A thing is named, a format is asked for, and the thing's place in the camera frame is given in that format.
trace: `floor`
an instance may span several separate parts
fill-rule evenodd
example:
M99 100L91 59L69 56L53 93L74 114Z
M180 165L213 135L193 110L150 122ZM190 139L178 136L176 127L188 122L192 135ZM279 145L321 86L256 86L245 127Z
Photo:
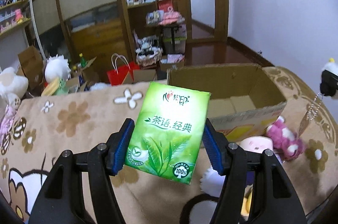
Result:
M191 27L192 27L192 38L193 39L212 37L212 35L209 32L206 32L205 30L198 27L197 25L192 24Z
M252 61L223 42L187 43L185 45L186 66L213 63L252 63Z

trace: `beige blanket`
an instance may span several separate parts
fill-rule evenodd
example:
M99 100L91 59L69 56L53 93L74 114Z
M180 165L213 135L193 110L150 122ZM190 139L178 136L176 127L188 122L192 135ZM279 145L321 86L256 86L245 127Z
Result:
M314 93L296 75L280 67L265 69L288 98L286 124L298 130ZM0 188L13 210L27 220L48 172L62 151L89 151L118 131L125 118L137 119L149 83L120 85L100 91L24 100L12 130L1 146ZM116 104L116 98L139 92L142 98ZM310 212L337 185L337 124L323 105L302 139L308 149L284 163L304 207ZM322 158L316 160L314 151ZM179 223L183 206L201 194L199 180L210 166L200 149L191 185L185 185L125 166L112 177L114 192L126 223ZM83 174L86 209L95 219L87 174Z

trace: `red paper bag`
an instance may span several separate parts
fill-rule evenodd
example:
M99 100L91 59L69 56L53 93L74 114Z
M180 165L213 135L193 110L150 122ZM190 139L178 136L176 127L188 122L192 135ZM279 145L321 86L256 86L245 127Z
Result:
M117 68L117 65L116 65L117 59L121 59L125 63L125 65ZM140 69L140 67L136 63L134 62L128 63L127 59L123 55L119 55L117 53L114 53L112 55L112 65L114 69L109 70L107 72L108 79L111 85L122 84L128 72L130 72L131 77L134 80L133 70Z

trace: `shelf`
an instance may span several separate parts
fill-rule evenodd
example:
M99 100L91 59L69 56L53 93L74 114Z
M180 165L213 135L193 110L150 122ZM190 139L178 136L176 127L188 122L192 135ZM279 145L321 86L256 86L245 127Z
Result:
M5 13L6 11L12 11L15 9L22 9L29 4L29 0L19 0L16 3L12 3L6 6L0 6L0 13Z
M142 3L142 4L138 4L138 5L128 5L128 9L136 8L136 7L142 7L142 6L148 6L148 5L153 5L155 3L156 3L155 1L152 1L151 3Z
M0 39L3 39L5 37L9 36L10 34L12 34L13 32L17 31L18 29L26 27L27 25L30 24L31 20L32 20L31 18L28 18L24 22L19 23L19 24L13 26L12 28L10 28L10 29L8 29L8 30L0 33Z

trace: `pink plush toy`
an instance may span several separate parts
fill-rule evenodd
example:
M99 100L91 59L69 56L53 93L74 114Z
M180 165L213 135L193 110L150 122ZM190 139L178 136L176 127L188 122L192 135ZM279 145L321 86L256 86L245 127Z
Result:
M266 136L272 139L274 148L283 151L287 160L298 158L305 150L303 141L289 130L280 118L268 126Z

